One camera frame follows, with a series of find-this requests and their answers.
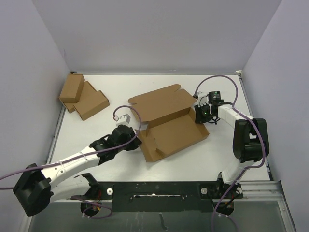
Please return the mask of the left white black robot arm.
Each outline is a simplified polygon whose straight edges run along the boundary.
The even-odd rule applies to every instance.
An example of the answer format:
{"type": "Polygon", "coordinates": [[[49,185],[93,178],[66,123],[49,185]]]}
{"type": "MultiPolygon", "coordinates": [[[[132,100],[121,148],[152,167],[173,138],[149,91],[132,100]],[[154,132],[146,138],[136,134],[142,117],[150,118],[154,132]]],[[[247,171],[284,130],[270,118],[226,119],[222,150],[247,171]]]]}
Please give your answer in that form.
{"type": "Polygon", "coordinates": [[[13,192],[27,216],[34,216],[50,203],[72,196],[99,199],[102,189],[98,181],[83,171],[114,159],[123,150],[135,150],[141,144],[132,127],[119,125],[111,134],[59,162],[41,168],[35,163],[29,165],[13,192]]]}

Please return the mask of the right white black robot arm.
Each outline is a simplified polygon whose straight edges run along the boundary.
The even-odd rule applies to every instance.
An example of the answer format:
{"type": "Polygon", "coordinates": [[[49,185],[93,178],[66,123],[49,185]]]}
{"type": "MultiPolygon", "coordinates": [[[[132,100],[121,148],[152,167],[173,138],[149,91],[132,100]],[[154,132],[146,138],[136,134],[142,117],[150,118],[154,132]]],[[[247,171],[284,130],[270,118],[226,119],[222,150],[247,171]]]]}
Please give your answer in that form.
{"type": "Polygon", "coordinates": [[[267,124],[263,118],[243,114],[233,102],[224,101],[220,91],[196,92],[193,97],[197,100],[197,124],[217,124],[222,120],[234,130],[234,161],[220,173],[222,181],[214,186],[216,194],[224,198],[232,192],[231,184],[238,183],[247,170],[260,168],[265,162],[269,154],[267,124]]]}

